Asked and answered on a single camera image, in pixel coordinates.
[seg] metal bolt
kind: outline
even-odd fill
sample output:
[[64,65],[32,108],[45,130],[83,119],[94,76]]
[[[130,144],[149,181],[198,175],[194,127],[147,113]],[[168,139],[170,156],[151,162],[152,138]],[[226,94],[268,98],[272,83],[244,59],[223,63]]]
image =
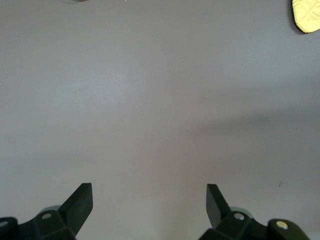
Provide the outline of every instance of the metal bolt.
[[49,218],[51,218],[51,213],[44,214],[41,219],[49,219]]
[[8,224],[8,221],[1,221],[0,222],[0,228],[4,227],[7,224]]
[[240,212],[235,213],[234,217],[235,217],[235,219],[240,220],[240,221],[245,220],[245,216],[243,216]]
[[288,224],[286,224],[284,221],[276,221],[275,224],[278,226],[278,228],[281,228],[284,230],[289,229]]

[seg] yellow object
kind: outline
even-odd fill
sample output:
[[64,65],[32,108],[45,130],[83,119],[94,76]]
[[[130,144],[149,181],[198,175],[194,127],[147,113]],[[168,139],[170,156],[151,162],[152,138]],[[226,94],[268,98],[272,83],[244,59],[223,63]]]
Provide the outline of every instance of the yellow object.
[[295,24],[305,33],[320,29],[320,0],[292,0]]

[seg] gray tabletop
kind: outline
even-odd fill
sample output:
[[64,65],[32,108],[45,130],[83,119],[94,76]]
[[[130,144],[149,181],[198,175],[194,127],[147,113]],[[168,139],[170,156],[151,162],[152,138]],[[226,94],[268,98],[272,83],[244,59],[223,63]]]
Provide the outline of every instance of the gray tabletop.
[[320,239],[320,31],[289,0],[0,1],[0,215],[91,182],[79,240],[196,240],[206,184]]

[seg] yellow quilted fabric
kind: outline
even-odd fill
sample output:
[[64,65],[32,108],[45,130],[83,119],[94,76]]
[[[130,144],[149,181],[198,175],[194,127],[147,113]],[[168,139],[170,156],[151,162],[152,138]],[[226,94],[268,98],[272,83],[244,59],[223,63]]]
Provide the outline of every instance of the yellow quilted fabric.
[[296,25],[305,33],[320,29],[320,0],[292,0]]

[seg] yellow oven mitt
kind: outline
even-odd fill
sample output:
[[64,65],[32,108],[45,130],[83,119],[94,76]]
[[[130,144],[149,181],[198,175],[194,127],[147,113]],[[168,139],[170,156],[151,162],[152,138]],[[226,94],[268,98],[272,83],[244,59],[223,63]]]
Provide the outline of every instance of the yellow oven mitt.
[[320,0],[292,0],[294,21],[304,33],[320,29]]

